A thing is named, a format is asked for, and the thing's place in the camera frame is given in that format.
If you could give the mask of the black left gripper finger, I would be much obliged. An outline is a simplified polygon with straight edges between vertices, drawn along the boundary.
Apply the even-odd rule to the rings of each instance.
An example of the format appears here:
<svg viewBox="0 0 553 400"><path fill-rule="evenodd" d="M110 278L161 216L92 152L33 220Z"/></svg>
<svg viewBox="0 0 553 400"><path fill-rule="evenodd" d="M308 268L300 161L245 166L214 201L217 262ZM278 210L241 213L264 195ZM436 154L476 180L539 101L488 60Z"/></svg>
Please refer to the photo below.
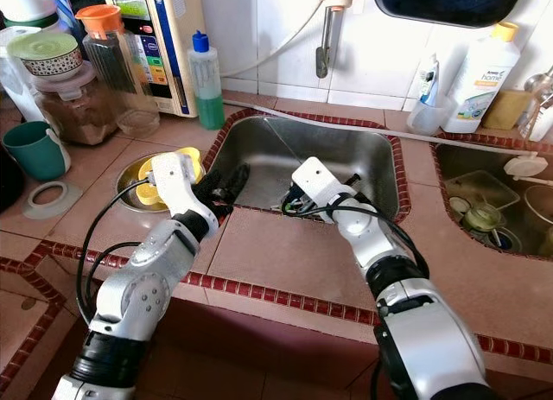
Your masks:
<svg viewBox="0 0 553 400"><path fill-rule="evenodd" d="M201 204L213 211L217 219L224 219L228 215L226 188L220 171L211 171L196 183L196 196Z"/></svg>
<svg viewBox="0 0 553 400"><path fill-rule="evenodd" d="M250 175L251 167L249 164L239 164L233 171L229 172L225 179L222 179L216 189L216 198L227 206L237 202L238 196L245 190Z"/></svg>

